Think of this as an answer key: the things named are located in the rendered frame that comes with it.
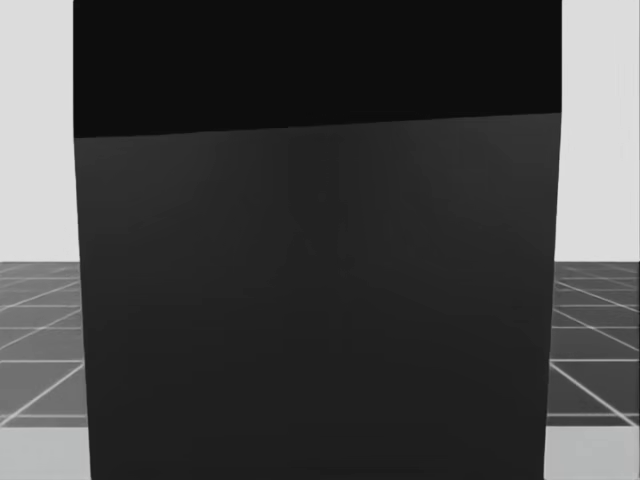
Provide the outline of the black screen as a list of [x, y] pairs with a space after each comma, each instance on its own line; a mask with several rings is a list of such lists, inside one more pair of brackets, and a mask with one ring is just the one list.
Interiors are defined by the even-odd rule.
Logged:
[[73, 0], [91, 480], [544, 480], [563, 0]]

